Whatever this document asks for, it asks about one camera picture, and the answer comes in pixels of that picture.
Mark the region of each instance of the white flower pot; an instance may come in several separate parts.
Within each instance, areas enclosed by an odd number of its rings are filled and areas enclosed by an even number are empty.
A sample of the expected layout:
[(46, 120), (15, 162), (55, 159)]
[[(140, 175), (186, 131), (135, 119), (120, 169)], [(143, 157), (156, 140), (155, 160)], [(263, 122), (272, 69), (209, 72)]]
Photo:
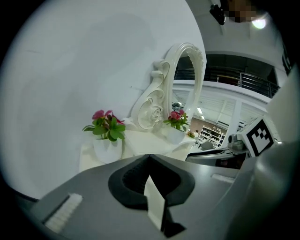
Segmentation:
[(169, 127), (167, 133), (167, 139), (169, 142), (173, 144), (179, 144), (180, 142), (182, 142), (185, 135), (186, 135), (185, 132), (179, 131), (173, 127)]
[(109, 139), (93, 139), (96, 156), (100, 162), (112, 163), (121, 159), (122, 140), (112, 142)]

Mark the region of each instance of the mirror frame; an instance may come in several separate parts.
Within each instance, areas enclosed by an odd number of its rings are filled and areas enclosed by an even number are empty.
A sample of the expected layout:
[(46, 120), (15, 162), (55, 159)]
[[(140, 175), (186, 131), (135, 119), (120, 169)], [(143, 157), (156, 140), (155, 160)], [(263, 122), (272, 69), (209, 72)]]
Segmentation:
[(168, 119), (172, 111), (176, 66), (183, 52), (188, 54), (195, 69), (193, 99), (191, 106), (186, 108), (187, 116), (193, 115), (203, 84), (203, 55), (191, 43), (175, 44), (168, 51), (165, 60), (153, 63), (157, 70), (151, 72), (151, 84), (135, 103), (131, 117), (124, 119), (127, 130), (150, 132), (158, 123)]

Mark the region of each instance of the balcony railing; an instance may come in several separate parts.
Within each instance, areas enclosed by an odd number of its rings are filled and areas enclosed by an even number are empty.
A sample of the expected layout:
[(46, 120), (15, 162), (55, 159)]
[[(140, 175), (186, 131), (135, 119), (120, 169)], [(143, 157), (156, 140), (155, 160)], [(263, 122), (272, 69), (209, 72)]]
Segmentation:
[[(195, 80), (195, 70), (193, 68), (177, 69), (174, 79)], [(272, 98), (279, 89), (279, 86), (272, 82), (230, 68), (207, 67), (204, 80), (238, 86), (260, 93), (268, 98)]]

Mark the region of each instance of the potted plant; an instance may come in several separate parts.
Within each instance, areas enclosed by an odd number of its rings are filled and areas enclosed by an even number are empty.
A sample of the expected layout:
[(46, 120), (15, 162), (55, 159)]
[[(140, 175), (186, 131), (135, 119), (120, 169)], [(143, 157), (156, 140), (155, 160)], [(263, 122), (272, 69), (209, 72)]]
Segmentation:
[(195, 138), (195, 135), (192, 132), (187, 132), (187, 135), (191, 138)]
[(125, 125), (114, 116), (112, 110), (105, 114), (103, 110), (99, 110), (92, 119), (92, 125), (85, 126), (83, 131), (92, 131), (96, 136), (93, 146), (98, 160), (111, 163), (121, 159)]
[(187, 114), (181, 109), (179, 112), (171, 112), (168, 120), (165, 120), (164, 123), (167, 125), (170, 124), (170, 128), (167, 134), (167, 139), (173, 144), (179, 144), (184, 136), (187, 128), (185, 125), (188, 125)]

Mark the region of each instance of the white ornate mirror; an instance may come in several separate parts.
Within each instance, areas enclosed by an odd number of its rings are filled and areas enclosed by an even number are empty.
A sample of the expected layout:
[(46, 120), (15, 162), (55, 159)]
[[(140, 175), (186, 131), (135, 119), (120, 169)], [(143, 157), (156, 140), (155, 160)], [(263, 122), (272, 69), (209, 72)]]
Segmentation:
[(172, 111), (174, 76), (181, 57), (189, 57), (195, 69), (195, 87), (184, 108), (187, 116), (193, 115), (203, 83), (203, 55), (191, 43), (176, 44), (168, 51), (165, 60), (154, 62), (152, 82), (135, 103), (131, 118), (126, 119), (126, 124), (131, 125), (131, 129), (151, 131), (168, 118)]

